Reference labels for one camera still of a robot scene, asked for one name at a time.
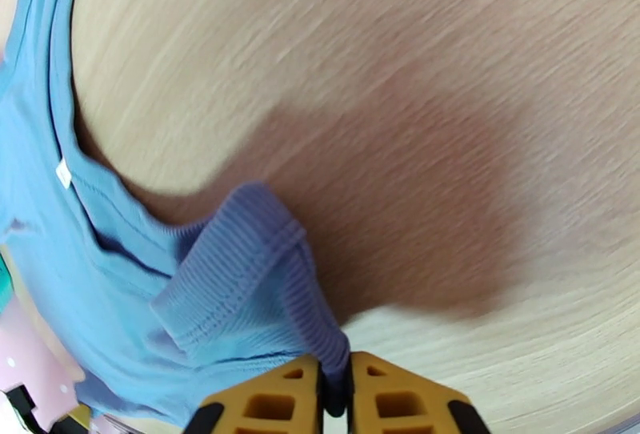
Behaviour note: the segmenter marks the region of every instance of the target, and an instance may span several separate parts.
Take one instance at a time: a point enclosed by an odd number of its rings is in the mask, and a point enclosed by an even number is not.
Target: blue shirt
[[[305,232],[261,183],[156,221],[74,134],[73,0],[19,0],[0,66],[0,238],[97,412],[183,426],[203,398],[310,352],[349,356]]]

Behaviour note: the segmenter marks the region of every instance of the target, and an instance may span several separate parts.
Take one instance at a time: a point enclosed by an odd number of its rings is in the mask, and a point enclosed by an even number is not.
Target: clothing tag
[[[55,174],[58,176],[58,179],[60,179],[60,182],[65,189],[71,187],[71,172],[69,167],[66,166],[66,160],[64,158],[56,167]]]

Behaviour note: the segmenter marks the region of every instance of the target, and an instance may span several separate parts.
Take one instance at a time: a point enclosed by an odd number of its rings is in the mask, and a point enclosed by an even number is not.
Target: pink object
[[[50,430],[56,420],[78,406],[74,382],[14,297],[0,314],[0,390],[23,384],[36,404],[34,416]],[[118,434],[104,419],[96,420],[96,432]]]

